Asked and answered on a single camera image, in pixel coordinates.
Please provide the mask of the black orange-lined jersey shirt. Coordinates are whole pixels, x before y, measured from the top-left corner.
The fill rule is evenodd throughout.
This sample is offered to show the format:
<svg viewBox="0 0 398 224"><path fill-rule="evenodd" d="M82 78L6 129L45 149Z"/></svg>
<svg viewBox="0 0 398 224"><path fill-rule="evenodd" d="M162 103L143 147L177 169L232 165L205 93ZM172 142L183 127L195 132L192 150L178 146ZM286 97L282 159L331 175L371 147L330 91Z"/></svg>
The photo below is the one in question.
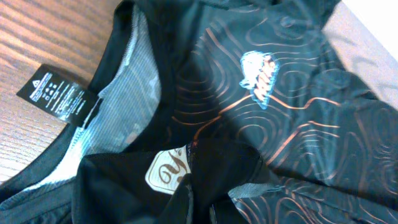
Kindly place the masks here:
<svg viewBox="0 0 398 224"><path fill-rule="evenodd" d="M336 1L123 1L67 122L1 186L2 223L396 223L397 111L322 30Z"/></svg>

